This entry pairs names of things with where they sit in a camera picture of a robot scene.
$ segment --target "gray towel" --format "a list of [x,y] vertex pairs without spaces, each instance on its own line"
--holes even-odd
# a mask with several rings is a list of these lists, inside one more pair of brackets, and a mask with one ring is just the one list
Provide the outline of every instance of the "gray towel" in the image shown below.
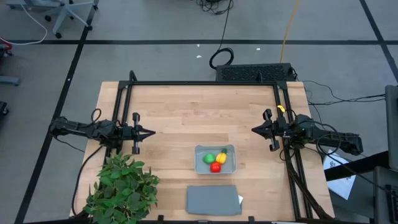
[[198,215],[240,215],[235,185],[188,186],[186,211]]

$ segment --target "green leaves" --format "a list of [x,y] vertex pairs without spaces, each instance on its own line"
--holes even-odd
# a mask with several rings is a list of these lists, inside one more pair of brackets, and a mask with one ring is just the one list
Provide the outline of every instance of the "green leaves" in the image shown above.
[[101,177],[101,178],[99,178],[99,181],[100,181],[101,183],[103,183],[104,185],[113,187],[113,183],[112,183],[111,179],[109,179],[109,178],[107,178],[107,177]]
[[99,172],[95,192],[87,197],[84,211],[98,224],[136,224],[145,218],[152,204],[157,205],[156,185],[160,179],[143,172],[144,162],[127,163],[132,155],[113,155]]

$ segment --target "gray bin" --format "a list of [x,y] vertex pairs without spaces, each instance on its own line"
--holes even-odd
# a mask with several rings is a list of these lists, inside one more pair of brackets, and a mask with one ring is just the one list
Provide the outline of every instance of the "gray bin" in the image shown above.
[[[221,172],[213,173],[210,165],[203,162],[203,157],[208,153],[217,156],[223,149],[226,149],[226,161],[221,165]],[[233,145],[226,146],[201,146],[195,147],[195,172],[198,174],[232,174],[236,170],[236,155]]]

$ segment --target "chair wheel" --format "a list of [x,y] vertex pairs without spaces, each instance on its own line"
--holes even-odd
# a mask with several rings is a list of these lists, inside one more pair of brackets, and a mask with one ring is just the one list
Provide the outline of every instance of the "chair wheel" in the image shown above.
[[7,108],[5,108],[5,109],[2,111],[2,113],[3,113],[3,115],[7,115],[8,113],[10,113],[10,111],[9,111]]

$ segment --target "white paper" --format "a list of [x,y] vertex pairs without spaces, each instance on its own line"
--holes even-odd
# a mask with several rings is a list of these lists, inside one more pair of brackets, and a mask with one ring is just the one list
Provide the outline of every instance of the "white paper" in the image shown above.
[[[333,157],[334,159],[336,159],[337,161],[341,162],[342,164],[346,164],[348,161],[338,157],[338,156],[334,156],[336,155],[336,153],[333,153],[332,155],[330,155],[331,157]],[[326,156],[324,161],[323,161],[323,170],[335,167],[335,166],[339,166],[340,164],[336,161],[334,161],[333,159],[331,159],[330,157]],[[338,180],[332,180],[332,181],[328,181],[328,188],[333,191],[334,193],[340,195],[341,197],[343,197],[345,200],[348,200],[349,197],[349,193],[351,192],[351,189],[353,188],[353,184],[355,181],[355,175],[352,175],[351,177],[345,177],[342,179],[338,179]]]
[[240,195],[238,195],[238,199],[239,199],[239,204],[242,204],[243,197],[242,197],[242,196],[240,196]]

